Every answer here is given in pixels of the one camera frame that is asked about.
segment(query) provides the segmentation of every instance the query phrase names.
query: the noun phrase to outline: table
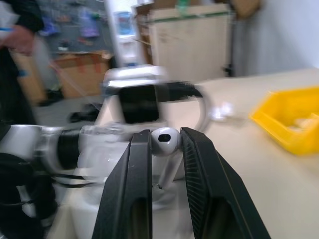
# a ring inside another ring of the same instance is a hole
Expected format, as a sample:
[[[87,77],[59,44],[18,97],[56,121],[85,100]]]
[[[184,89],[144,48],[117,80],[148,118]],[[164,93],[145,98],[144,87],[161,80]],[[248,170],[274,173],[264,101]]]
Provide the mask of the table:
[[[319,155],[296,157],[280,148],[248,119],[269,91],[319,84],[319,69],[247,78],[224,78],[202,83],[215,104],[224,101],[245,115],[241,126],[214,123],[206,135],[243,179],[273,239],[319,238]],[[194,127],[199,115],[197,101],[170,103],[168,115],[176,127]],[[97,124],[112,120],[103,109]],[[68,197],[58,212],[50,239],[72,238]]]

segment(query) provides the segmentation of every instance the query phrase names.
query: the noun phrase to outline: pegboard wall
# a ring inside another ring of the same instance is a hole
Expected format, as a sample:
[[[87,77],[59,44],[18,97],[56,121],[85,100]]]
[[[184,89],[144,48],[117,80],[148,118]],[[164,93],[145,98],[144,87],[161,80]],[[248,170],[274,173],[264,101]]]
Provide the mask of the pegboard wall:
[[[113,53],[113,44],[104,0],[38,0],[46,29],[44,35],[52,57],[67,51],[89,52],[107,50]],[[83,8],[86,8],[96,19],[98,36],[83,37],[81,19]]]

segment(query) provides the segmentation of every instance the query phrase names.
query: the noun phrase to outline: person's hand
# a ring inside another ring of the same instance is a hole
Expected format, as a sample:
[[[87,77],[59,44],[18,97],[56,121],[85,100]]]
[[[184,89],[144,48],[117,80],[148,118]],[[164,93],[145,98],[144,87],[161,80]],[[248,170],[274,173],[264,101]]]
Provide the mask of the person's hand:
[[[0,41],[0,49],[7,47],[29,56],[33,51],[33,43],[34,33],[32,31],[23,26],[14,26],[13,31]]]

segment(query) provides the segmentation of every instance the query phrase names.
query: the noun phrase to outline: yellow plastic tray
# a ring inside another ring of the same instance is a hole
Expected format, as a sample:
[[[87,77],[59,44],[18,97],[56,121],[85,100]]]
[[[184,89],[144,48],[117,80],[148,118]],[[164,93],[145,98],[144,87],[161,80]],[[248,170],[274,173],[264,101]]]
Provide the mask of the yellow plastic tray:
[[[251,119],[285,150],[319,153],[319,86],[270,93]]]

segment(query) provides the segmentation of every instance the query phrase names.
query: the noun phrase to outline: white earbud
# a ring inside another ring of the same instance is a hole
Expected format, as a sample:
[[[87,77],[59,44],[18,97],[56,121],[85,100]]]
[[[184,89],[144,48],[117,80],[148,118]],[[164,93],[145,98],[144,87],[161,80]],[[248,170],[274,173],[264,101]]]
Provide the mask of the white earbud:
[[[159,128],[152,132],[151,137],[154,156],[169,156],[180,148],[181,137],[174,128]]]

